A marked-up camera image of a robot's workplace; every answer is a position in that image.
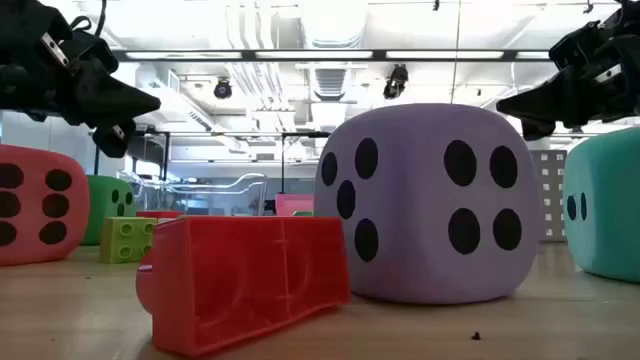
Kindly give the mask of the green foam die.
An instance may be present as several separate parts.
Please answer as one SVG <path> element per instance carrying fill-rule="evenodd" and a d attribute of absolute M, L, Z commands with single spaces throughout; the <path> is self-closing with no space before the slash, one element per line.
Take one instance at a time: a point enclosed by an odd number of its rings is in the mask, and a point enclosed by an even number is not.
<path fill-rule="evenodd" d="M 88 175 L 90 189 L 89 221 L 83 246 L 100 244 L 100 234 L 107 217 L 134 217 L 136 205 L 131 185 L 110 176 Z"/>

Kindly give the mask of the white perforated basket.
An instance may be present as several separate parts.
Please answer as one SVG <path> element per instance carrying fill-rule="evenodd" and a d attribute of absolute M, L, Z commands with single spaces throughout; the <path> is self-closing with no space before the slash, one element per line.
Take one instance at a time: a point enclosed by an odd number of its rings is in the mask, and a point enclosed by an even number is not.
<path fill-rule="evenodd" d="M 563 183 L 566 150 L 531 150 L 542 186 L 544 237 L 547 242 L 566 242 Z"/>

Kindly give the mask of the pink plastic bin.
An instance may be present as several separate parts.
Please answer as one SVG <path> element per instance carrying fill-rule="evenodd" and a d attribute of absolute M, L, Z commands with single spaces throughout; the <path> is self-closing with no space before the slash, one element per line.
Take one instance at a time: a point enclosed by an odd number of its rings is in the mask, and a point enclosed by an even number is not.
<path fill-rule="evenodd" d="M 312 212 L 314 200 L 312 194 L 277 194 L 275 196 L 277 216 L 293 216 L 296 212 Z"/>

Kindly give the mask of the lime green small block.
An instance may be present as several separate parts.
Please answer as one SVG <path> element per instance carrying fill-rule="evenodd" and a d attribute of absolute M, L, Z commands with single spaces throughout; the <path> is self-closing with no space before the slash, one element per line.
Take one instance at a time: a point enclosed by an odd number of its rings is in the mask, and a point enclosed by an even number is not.
<path fill-rule="evenodd" d="M 104 263 L 139 262 L 151 249 L 155 218 L 107 217 L 101 230 L 100 259 Z"/>

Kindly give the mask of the silver ceiling air duct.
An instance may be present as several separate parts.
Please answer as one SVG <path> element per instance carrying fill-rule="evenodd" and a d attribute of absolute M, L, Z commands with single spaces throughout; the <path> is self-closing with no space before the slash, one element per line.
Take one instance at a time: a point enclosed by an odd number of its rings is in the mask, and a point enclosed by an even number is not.
<path fill-rule="evenodd" d="M 366 27 L 367 0 L 304 0 L 301 3 L 304 47 L 313 50 L 359 49 Z M 343 103 L 352 70 L 345 63 L 312 65 L 311 119 L 319 131 L 333 131 L 346 117 Z"/>

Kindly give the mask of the red foam die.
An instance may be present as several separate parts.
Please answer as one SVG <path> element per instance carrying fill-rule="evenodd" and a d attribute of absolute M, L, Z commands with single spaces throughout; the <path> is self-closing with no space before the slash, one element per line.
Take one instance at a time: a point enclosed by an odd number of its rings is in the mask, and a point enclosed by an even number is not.
<path fill-rule="evenodd" d="M 0 266 L 61 260 L 88 225 L 87 175 L 56 152 L 0 145 Z"/>

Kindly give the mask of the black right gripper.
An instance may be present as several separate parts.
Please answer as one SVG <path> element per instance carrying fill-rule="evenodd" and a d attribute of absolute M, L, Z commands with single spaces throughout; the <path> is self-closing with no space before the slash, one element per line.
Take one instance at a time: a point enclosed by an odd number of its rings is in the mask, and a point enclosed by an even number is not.
<path fill-rule="evenodd" d="M 499 100 L 499 112 L 521 121 L 525 141 L 549 137 L 562 122 L 616 121 L 640 115 L 640 0 L 563 36 L 549 50 L 559 72 Z"/>

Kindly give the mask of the purple foam die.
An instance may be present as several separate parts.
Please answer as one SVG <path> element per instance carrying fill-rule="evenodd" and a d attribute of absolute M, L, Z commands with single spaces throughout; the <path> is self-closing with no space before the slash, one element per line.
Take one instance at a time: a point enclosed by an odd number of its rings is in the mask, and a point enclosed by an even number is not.
<path fill-rule="evenodd" d="M 460 304 L 512 294 L 544 234 L 532 155 L 500 115 L 469 105 L 377 108 L 339 125 L 314 212 L 343 225 L 351 289 Z"/>

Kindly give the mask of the black beam with light strips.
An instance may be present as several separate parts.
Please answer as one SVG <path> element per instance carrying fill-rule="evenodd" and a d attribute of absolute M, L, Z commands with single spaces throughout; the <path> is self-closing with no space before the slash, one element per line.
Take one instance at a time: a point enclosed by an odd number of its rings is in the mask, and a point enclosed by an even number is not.
<path fill-rule="evenodd" d="M 120 62 L 548 62 L 545 50 L 113 50 Z"/>

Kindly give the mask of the teal foam die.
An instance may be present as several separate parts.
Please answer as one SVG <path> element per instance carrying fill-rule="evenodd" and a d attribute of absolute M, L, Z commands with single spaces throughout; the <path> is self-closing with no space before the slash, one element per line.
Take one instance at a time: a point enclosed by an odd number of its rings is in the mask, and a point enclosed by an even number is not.
<path fill-rule="evenodd" d="M 567 157 L 564 227 L 575 263 L 640 283 L 640 128 L 587 139 Z"/>

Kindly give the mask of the black metal background frame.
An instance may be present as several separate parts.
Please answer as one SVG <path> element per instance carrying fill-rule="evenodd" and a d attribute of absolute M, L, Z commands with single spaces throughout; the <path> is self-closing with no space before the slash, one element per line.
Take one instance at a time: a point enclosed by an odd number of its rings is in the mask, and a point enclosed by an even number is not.
<path fill-rule="evenodd" d="M 288 137 L 291 138 L 328 138 L 331 135 L 330 132 L 326 131 L 294 131 L 294 132 L 243 132 L 243 131 L 203 131 L 203 132 L 170 132 L 170 131 L 157 131 L 157 130 L 135 130 L 133 132 L 134 137 L 148 137 L 148 136 L 163 136 L 165 138 L 165 148 L 163 150 L 163 161 L 161 164 L 163 179 L 166 179 L 166 173 L 168 170 L 168 163 L 170 161 L 170 151 L 168 147 L 170 146 L 171 139 L 173 137 L 246 137 L 246 138 L 258 138 L 258 137 L 274 137 L 280 139 L 281 144 L 281 160 L 280 160 L 280 169 L 281 169 L 281 182 L 280 182 L 280 190 L 282 193 L 285 192 L 285 142 Z"/>

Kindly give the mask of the clear plastic bin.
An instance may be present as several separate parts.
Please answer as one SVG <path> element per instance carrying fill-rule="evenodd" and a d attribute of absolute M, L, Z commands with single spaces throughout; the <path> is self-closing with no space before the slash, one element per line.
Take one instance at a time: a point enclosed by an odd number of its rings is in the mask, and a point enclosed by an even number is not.
<path fill-rule="evenodd" d="M 117 178 L 132 186 L 139 211 L 174 211 L 185 215 L 260 216 L 268 182 L 260 173 L 244 174 L 229 184 L 149 180 L 124 171 Z"/>

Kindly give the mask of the large red stepped block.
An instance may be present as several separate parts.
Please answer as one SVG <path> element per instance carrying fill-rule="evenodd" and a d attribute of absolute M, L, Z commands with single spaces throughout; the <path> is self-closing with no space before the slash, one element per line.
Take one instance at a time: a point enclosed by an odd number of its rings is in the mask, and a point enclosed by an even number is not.
<path fill-rule="evenodd" d="M 186 216 L 157 225 L 136 292 L 153 345 L 198 357 L 348 303 L 337 217 Z"/>

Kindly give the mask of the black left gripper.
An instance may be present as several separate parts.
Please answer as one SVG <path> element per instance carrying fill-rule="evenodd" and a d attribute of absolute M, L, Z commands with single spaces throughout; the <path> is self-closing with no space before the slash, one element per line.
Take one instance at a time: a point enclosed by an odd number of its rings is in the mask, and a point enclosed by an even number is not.
<path fill-rule="evenodd" d="M 111 76 L 118 61 L 87 15 L 68 21 L 39 0 L 0 0 L 0 109 L 42 122 L 49 115 L 79 117 L 97 127 L 96 146 L 110 158 L 125 156 L 134 118 L 158 110 L 161 101 Z"/>

